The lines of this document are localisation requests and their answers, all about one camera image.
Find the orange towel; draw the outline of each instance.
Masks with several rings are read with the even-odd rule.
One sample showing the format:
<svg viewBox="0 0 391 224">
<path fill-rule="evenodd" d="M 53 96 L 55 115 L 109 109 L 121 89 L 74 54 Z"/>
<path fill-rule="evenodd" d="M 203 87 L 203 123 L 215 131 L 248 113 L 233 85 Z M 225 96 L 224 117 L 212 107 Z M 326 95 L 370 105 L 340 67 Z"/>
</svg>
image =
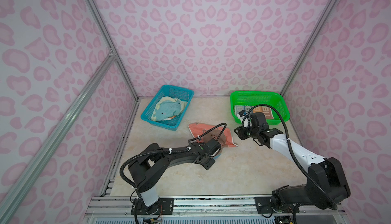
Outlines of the orange towel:
<svg viewBox="0 0 391 224">
<path fill-rule="evenodd" d="M 202 135 L 205 133 L 207 130 L 211 129 L 214 127 L 213 125 L 208 125 L 204 123 L 192 123 L 189 124 L 189 129 L 191 134 L 193 135 L 194 138 L 196 138 L 198 135 Z M 209 140 L 212 138 L 216 139 L 218 135 L 220 134 L 221 130 L 223 129 L 224 126 L 218 127 L 214 129 L 212 132 L 208 133 L 207 135 L 203 136 L 201 140 L 205 143 L 207 143 Z M 231 130 L 226 128 L 224 130 L 224 133 L 220 136 L 218 142 L 221 144 L 221 147 L 227 148 L 227 147 L 237 147 L 237 144 L 233 142 Z"/>
</svg>

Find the aluminum frame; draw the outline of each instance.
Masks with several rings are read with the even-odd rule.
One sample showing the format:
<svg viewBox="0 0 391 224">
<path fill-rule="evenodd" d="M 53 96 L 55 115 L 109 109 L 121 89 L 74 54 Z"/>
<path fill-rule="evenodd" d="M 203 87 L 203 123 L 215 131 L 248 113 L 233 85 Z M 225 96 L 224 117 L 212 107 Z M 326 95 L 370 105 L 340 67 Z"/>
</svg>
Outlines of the aluminum frame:
<svg viewBox="0 0 391 224">
<path fill-rule="evenodd" d="M 95 20 L 95 22 L 96 22 L 96 24 L 102 34 L 102 37 L 105 40 L 107 47 L 110 49 L 110 51 L 115 56 L 115 61 L 120 69 L 121 75 L 124 78 L 126 85 L 129 87 L 129 90 L 131 91 L 134 100 L 137 101 L 138 100 L 137 93 L 132 85 L 132 82 L 130 80 L 128 73 L 126 72 L 126 69 L 125 69 L 123 62 L 121 61 L 120 57 L 118 56 L 118 51 L 115 48 L 114 42 L 111 39 L 111 36 L 107 30 L 107 27 L 105 26 L 105 23 L 103 21 L 103 18 L 101 16 L 100 12 L 99 12 L 97 4 L 95 3 L 95 0 L 85 0 L 85 2 L 87 4 L 88 8 L 90 9 L 91 15 L 94 18 L 94 20 Z"/>
<path fill-rule="evenodd" d="M 174 198 L 172 215 L 165 217 L 237 217 L 261 216 L 255 206 L 254 197 L 271 195 L 232 195 L 232 196 L 161 196 Z M 86 211 L 84 222 L 94 223 L 97 218 L 129 217 L 132 204 L 129 197 L 93 197 Z M 341 205 L 338 210 L 320 210 L 315 206 L 302 206 L 297 216 L 334 216 L 336 221 L 346 222 L 346 213 Z M 286 213 L 273 213 L 273 216 L 287 216 Z"/>
<path fill-rule="evenodd" d="M 339 2 L 339 0 L 328 0 L 325 9 L 321 13 L 319 20 L 314 27 L 314 30 L 311 32 L 311 35 L 308 38 L 307 43 L 305 44 L 303 50 L 301 51 L 299 58 L 295 63 L 295 66 L 293 67 L 291 73 L 288 76 L 286 83 L 284 84 L 284 87 L 282 88 L 282 90 L 280 92 L 282 97 L 285 97 L 285 95 L 287 94 L 287 91 L 288 91 L 289 87 L 291 86 L 293 80 L 295 79 L 297 73 L 299 72 L 299 69 L 301 68 L 302 64 L 306 60 L 308 52 L 314 46 L 317 38 L 320 36 L 320 33 L 321 33 L 323 27 L 326 25 L 328 18 L 330 17 L 332 12 L 334 11 L 338 2 Z"/>
<path fill-rule="evenodd" d="M 114 184 L 115 174 L 116 174 L 117 169 L 119 167 L 119 163 L 121 161 L 122 153 L 124 152 L 124 148 L 125 148 L 127 139 L 129 138 L 130 130 L 132 129 L 132 125 L 134 122 L 134 118 L 136 117 L 136 112 L 137 112 L 138 106 L 139 106 L 139 101 L 136 101 L 133 105 L 132 112 L 129 116 L 128 122 L 126 123 L 126 130 L 124 130 L 124 133 L 122 134 L 122 140 L 118 144 L 118 147 L 115 151 L 114 158 L 111 161 L 108 174 L 106 175 L 104 183 L 103 183 L 102 188 L 100 190 L 99 194 L 101 197 L 105 196 L 108 188 L 112 187 L 112 185 Z"/>
<path fill-rule="evenodd" d="M 73 123 L 87 104 L 92 94 L 100 84 L 101 80 L 109 70 L 115 56 L 111 53 L 106 57 L 98 70 L 87 82 L 85 87 L 81 90 L 79 96 L 69 107 L 67 113 L 57 124 L 56 128 L 45 140 L 41 149 L 37 152 L 31 160 L 27 168 L 23 171 L 16 183 L 13 184 L 7 195 L 5 196 L 2 205 L 0 206 L 0 223 L 8 223 L 16 210 L 19 208 L 23 199 L 26 197 L 41 172 L 49 162 L 60 143 L 65 138 L 68 131 L 71 129 Z"/>
</svg>

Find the mounting plate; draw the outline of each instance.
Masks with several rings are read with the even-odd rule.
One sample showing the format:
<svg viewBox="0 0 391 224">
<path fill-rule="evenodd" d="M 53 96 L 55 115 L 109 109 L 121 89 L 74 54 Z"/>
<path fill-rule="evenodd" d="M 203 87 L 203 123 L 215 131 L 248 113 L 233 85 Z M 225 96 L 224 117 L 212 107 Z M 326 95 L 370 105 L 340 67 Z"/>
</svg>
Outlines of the mounting plate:
<svg viewBox="0 0 391 224">
<path fill-rule="evenodd" d="M 163 215 L 172 215 L 174 208 L 173 198 L 159 198 L 158 202 L 154 203 L 150 207 L 146 207 L 144 201 L 141 199 L 134 199 L 131 214 L 134 215 L 134 206 L 137 205 L 137 215 L 159 215 L 160 206 L 163 208 Z"/>
<path fill-rule="evenodd" d="M 255 206 L 257 207 L 258 214 L 261 213 L 270 214 L 271 212 L 276 213 L 270 207 L 270 197 L 254 197 L 254 200 L 255 200 Z"/>
</svg>

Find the wall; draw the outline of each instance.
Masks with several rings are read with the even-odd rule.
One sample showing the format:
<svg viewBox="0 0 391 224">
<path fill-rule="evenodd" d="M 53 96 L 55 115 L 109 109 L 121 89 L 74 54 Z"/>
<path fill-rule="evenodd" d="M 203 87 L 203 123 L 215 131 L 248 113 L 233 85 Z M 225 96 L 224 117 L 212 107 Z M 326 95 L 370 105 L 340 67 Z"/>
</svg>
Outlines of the wall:
<svg viewBox="0 0 391 224">
<path fill-rule="evenodd" d="M 139 96 L 280 92 L 328 0 L 95 0 Z"/>
<path fill-rule="evenodd" d="M 83 0 L 0 2 L 1 201 L 108 50 Z"/>
<path fill-rule="evenodd" d="M 99 194 L 133 104 L 113 64 L 10 223 L 79 223 Z"/>
<path fill-rule="evenodd" d="M 341 0 L 286 97 L 310 150 L 339 159 L 352 224 L 389 223 L 390 0 Z"/>
</svg>

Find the blue towel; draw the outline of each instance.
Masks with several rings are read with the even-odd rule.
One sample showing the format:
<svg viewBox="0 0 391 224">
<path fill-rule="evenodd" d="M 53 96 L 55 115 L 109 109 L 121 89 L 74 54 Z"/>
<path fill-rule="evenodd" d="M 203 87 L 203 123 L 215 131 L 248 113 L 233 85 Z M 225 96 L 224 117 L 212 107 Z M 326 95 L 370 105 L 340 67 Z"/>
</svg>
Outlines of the blue towel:
<svg viewBox="0 0 391 224">
<path fill-rule="evenodd" d="M 169 96 L 163 97 L 156 104 L 150 119 L 153 121 L 171 120 L 182 113 L 186 105 L 186 101 L 181 101 L 176 98 L 173 99 Z"/>
</svg>

